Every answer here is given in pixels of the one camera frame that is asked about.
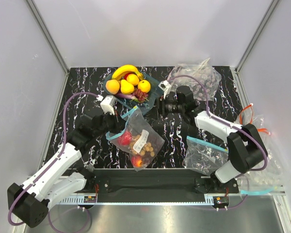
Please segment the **red apple fruit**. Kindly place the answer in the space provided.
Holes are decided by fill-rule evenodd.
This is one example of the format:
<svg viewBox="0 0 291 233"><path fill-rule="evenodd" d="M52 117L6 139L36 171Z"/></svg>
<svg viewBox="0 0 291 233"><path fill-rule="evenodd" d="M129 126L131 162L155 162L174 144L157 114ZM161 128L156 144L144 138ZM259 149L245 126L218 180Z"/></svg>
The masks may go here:
<svg viewBox="0 0 291 233"><path fill-rule="evenodd" d="M128 146L132 141L132 135L129 131L125 131L119 138L118 143L121 146Z"/></svg>

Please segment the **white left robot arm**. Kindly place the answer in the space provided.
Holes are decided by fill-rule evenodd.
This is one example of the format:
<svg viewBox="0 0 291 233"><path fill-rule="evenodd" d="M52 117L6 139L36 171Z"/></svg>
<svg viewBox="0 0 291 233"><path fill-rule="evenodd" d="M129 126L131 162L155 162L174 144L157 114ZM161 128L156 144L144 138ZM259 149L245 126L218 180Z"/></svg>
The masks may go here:
<svg viewBox="0 0 291 233"><path fill-rule="evenodd" d="M13 183L7 190L8 222L13 225L38 226L51 208L65 196L78 190L90 192L95 180L88 172L74 172L67 179L56 183L63 173L94 145L96 138L107 132L124 130L125 120L110 113L81 122L64 137L59 150L29 179L21 185Z"/></svg>

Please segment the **clear bag under right arm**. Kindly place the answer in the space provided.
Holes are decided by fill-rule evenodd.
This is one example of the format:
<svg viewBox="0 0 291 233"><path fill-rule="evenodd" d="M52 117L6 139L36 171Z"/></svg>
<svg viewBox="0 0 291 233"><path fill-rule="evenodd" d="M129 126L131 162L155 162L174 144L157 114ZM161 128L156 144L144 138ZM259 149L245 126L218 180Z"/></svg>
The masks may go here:
<svg viewBox="0 0 291 233"><path fill-rule="evenodd" d="M184 166L206 176L223 166L228 159L228 149L188 136Z"/></svg>

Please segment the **brown longan bunch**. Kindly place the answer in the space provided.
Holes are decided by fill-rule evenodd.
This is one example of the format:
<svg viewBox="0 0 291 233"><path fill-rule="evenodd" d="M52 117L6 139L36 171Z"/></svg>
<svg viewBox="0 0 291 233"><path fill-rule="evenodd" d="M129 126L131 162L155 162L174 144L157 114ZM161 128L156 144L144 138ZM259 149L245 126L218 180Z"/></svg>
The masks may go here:
<svg viewBox="0 0 291 233"><path fill-rule="evenodd" d="M148 142L147 138L145 136L142 136L141 134L132 137L129 148L134 156L154 157L155 155L152 144Z"/></svg>

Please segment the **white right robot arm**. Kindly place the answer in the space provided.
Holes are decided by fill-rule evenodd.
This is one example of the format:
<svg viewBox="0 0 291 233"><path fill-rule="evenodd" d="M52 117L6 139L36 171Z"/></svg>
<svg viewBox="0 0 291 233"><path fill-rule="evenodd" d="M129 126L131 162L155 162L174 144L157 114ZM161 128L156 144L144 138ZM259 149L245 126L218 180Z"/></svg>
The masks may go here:
<svg viewBox="0 0 291 233"><path fill-rule="evenodd" d="M205 130L227 144L228 160L212 174L210 186L213 191L222 192L231 179L250 170L256 171L260 162L264 163L262 168L266 168L268 152L253 124L236 124L212 114L207 104L197 103L188 86L180 86L172 94L171 85L164 81L158 89L162 92L156 99L158 115L180 114L187 124Z"/></svg>

